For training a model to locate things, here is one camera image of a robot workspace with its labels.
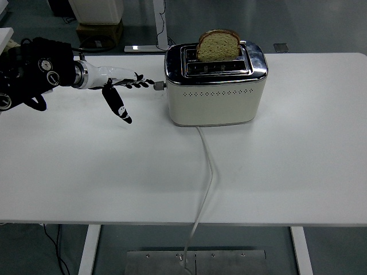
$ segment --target toaster slot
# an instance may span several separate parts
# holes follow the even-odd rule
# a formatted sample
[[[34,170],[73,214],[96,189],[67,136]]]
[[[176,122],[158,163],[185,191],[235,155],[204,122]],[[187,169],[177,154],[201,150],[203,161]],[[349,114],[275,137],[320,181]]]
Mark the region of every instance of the toaster slot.
[[[243,60],[190,62],[186,64],[187,76],[203,76],[212,74],[246,73],[248,68]]]
[[[185,53],[187,62],[196,60],[196,49],[187,49]]]

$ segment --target white table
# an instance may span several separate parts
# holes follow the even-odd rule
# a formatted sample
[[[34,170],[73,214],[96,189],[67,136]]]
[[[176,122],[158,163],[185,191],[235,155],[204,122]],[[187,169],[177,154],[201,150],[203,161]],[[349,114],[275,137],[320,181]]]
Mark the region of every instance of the white table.
[[[366,226],[366,56],[266,58],[256,117],[203,129],[217,178],[201,222]],[[164,79],[163,56],[87,61]],[[99,91],[63,87],[45,95],[46,112],[19,106],[1,115],[0,221],[194,221],[209,180],[197,131],[170,121],[164,91],[118,90],[131,125]]]
[[[6,44],[9,42],[13,33],[14,30],[11,27],[0,28],[0,53],[2,53],[2,51],[5,49]]]

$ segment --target table leg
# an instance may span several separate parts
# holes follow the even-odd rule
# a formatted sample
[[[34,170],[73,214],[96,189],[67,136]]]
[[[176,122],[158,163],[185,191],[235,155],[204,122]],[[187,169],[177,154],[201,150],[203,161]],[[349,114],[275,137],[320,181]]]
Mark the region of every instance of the table leg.
[[[291,226],[291,233],[299,275],[313,275],[309,250],[307,248],[303,227]]]
[[[101,225],[89,225],[78,275],[92,275]]]
[[[164,0],[153,0],[153,6],[158,45],[125,46],[125,52],[162,52],[168,50],[167,23],[166,16],[163,12],[165,10],[165,2]]]

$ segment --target toaster lever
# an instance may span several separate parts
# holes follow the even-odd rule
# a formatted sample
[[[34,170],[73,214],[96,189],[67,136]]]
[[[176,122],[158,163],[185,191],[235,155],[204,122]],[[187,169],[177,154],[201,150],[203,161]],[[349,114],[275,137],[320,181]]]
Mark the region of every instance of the toaster lever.
[[[167,87],[167,84],[164,81],[155,82],[154,85],[153,85],[153,88],[156,91],[162,91],[162,90],[165,89],[165,87]]]

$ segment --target white cable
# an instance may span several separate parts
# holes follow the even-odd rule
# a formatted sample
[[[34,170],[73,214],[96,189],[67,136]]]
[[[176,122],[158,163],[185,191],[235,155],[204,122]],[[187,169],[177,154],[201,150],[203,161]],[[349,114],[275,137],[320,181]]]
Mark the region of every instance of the white cable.
[[[208,163],[209,163],[209,168],[210,168],[210,182],[209,182],[209,185],[208,185],[208,189],[206,189],[206,193],[205,193],[205,196],[204,196],[204,200],[202,201],[201,203],[201,206],[200,206],[200,209],[199,209],[199,212],[196,216],[196,219],[195,219],[195,223],[194,223],[194,226],[193,226],[193,229],[191,230],[191,233],[190,233],[190,236],[188,238],[188,240],[186,241],[186,246],[185,246],[185,249],[183,250],[183,268],[189,272],[191,275],[193,275],[193,273],[186,267],[186,256],[187,256],[187,253],[188,253],[188,248],[189,248],[189,245],[191,243],[191,240],[194,236],[194,233],[196,231],[196,228],[199,224],[199,220],[201,218],[201,214],[203,213],[203,208],[204,208],[204,204],[206,202],[206,199],[208,198],[208,194],[209,194],[209,190],[210,190],[210,187],[212,186],[212,183],[213,183],[213,180],[214,180],[214,165],[213,165],[213,159],[210,155],[210,151],[209,151],[209,146],[206,142],[206,139],[205,139],[205,136],[204,134],[202,133],[201,129],[199,127],[196,127],[196,130],[199,132],[199,135],[200,135],[200,138],[201,138],[201,141],[204,145],[204,150],[205,150],[205,155],[206,155],[206,158],[208,160]]]

